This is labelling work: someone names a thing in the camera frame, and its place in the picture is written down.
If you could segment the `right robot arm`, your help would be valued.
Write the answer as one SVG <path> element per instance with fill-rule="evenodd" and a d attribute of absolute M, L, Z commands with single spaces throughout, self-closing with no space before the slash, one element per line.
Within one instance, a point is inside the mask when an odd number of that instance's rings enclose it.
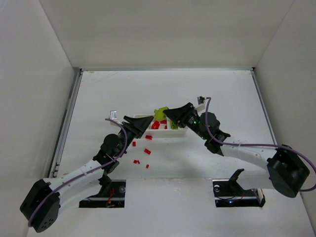
<path fill-rule="evenodd" d="M 257 171 L 238 169 L 229 179 L 232 188 L 243 190 L 274 189 L 288 198 L 294 198 L 308 178 L 310 171 L 289 146 L 258 144 L 251 146 L 220 129 L 216 116 L 208 111 L 198 114 L 192 103 L 163 113 L 179 127 L 188 127 L 213 153 L 238 158 L 257 167 Z"/>

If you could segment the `dark green duplo brick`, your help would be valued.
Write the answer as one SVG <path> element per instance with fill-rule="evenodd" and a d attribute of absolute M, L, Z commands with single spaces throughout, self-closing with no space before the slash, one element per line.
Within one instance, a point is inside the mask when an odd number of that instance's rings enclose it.
<path fill-rule="evenodd" d="M 166 119 L 166 115 L 163 113 L 164 110 L 168 110 L 169 108 L 167 106 L 161 107 L 159 109 L 154 110 L 155 119 L 157 121 L 162 121 Z"/>

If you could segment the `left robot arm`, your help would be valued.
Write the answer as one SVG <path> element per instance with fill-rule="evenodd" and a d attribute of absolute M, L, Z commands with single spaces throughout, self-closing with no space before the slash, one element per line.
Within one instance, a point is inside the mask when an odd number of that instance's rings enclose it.
<path fill-rule="evenodd" d="M 62 211 L 111 183 L 108 174 L 116 169 L 118 159 L 133 140 L 143 136 L 154 117 L 123 119 L 122 123 L 110 121 L 120 128 L 119 133 L 108 134 L 98 153 L 82 167 L 59 178 L 39 179 L 32 185 L 19 208 L 29 227 L 37 233 L 47 230 Z"/>

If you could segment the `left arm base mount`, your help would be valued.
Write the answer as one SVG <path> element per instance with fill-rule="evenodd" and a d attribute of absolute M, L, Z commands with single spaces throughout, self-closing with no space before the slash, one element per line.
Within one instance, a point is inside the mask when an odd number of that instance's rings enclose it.
<path fill-rule="evenodd" d="M 79 208 L 124 208 L 126 180 L 112 180 L 103 176 L 99 184 L 99 192 L 80 201 Z"/>

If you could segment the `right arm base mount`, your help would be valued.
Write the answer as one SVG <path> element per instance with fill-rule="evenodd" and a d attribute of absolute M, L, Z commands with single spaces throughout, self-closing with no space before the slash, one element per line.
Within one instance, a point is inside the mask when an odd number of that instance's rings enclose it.
<path fill-rule="evenodd" d="M 212 187 L 215 206 L 263 207 L 266 203 L 262 189 L 244 190 L 237 180 L 244 169 L 238 169 L 229 179 L 213 179 Z"/>

